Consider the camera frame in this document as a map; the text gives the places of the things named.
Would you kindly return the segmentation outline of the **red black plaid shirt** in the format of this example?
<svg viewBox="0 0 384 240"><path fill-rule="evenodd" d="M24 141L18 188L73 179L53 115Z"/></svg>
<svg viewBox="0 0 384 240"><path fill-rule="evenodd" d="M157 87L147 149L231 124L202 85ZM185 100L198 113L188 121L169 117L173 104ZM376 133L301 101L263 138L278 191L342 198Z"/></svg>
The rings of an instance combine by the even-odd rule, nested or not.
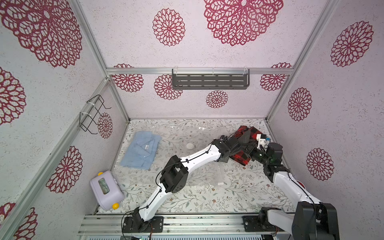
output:
<svg viewBox="0 0 384 240"><path fill-rule="evenodd" d="M239 139L243 135L248 136L248 134L249 141L247 143L241 143L241 150L230 156L230 159L242 166L246 166L251 161L251 153L257 148L260 137L263 137L264 139L267 137L267 135L263 134L255 127L248 128L247 126L240 126L234 136Z"/></svg>

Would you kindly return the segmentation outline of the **dark grey shirt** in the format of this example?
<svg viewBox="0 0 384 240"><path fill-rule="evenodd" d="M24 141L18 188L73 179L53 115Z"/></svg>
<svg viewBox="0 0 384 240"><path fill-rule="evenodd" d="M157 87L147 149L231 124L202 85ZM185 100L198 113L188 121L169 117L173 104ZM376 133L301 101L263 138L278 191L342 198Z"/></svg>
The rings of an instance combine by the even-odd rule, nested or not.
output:
<svg viewBox="0 0 384 240"><path fill-rule="evenodd" d="M258 145L258 141L251 137L252 132L247 130L238 138L240 150L246 154L250 154Z"/></svg>

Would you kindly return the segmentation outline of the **clear plastic vacuum bag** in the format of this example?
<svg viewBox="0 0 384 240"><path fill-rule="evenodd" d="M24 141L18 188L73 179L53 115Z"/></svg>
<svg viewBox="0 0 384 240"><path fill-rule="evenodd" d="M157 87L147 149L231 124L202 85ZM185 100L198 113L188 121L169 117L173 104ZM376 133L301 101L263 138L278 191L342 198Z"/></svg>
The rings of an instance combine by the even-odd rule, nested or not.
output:
<svg viewBox="0 0 384 240"><path fill-rule="evenodd" d="M155 160L159 142L162 139L151 131L135 133L121 166L149 170ZM172 156L165 167L155 177L157 192L177 193L184 188L190 173L210 162L220 162L240 152L240 143L234 135L214 139L210 144L187 157Z"/></svg>

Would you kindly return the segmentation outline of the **light blue shirt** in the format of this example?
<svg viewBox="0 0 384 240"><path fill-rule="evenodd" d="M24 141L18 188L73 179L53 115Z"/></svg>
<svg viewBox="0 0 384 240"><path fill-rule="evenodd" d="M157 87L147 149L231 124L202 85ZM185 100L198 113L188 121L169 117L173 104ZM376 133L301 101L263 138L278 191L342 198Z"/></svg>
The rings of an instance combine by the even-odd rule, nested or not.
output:
<svg viewBox="0 0 384 240"><path fill-rule="evenodd" d="M152 166L162 137L151 131L139 131L127 148L120 163L123 167L149 170Z"/></svg>

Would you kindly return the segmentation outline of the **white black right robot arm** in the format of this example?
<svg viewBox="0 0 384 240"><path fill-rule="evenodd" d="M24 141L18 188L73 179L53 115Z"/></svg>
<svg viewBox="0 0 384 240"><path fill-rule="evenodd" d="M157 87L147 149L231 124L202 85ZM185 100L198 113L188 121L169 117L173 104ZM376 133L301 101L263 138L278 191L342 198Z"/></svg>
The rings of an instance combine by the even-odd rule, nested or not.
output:
<svg viewBox="0 0 384 240"><path fill-rule="evenodd" d="M263 164L268 179L279 187L293 205L294 214L281 209L263 207L259 212L259 225L277 227L288 232L294 240L339 240L336 208L323 203L310 194L282 165L283 147L277 143L260 140L252 152L252 159Z"/></svg>

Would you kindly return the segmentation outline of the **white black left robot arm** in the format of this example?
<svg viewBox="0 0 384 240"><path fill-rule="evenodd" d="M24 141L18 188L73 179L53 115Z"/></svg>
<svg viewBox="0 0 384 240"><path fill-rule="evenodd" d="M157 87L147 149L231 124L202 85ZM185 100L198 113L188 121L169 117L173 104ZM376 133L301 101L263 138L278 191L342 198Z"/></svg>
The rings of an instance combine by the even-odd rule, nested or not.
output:
<svg viewBox="0 0 384 240"><path fill-rule="evenodd" d="M165 200L185 187L190 173L208 163L227 159L240 150L239 140L231 137L226 140L214 139L204 149L186 157L172 156L156 177L157 188L154 193L133 211L134 222L142 224L150 221Z"/></svg>

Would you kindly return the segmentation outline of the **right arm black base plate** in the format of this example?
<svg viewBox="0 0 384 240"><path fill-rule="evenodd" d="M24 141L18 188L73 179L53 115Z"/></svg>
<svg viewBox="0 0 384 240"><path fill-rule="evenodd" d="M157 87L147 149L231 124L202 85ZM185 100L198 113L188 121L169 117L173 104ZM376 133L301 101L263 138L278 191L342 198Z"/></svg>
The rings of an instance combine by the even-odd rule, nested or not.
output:
<svg viewBox="0 0 384 240"><path fill-rule="evenodd" d="M262 207L257 214L242 216L245 232L276 232L279 230L277 226L268 222L268 210L282 211L282 209L274 207Z"/></svg>

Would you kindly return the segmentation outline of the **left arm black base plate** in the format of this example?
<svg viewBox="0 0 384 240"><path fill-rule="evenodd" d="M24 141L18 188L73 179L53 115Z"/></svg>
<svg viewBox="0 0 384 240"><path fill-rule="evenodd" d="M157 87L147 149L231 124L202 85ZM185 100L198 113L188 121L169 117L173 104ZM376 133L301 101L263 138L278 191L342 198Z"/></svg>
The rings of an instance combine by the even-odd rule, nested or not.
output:
<svg viewBox="0 0 384 240"><path fill-rule="evenodd" d="M144 221L139 210L134 210L131 215L122 218L122 233L162 233L164 217L155 216L151 220Z"/></svg>

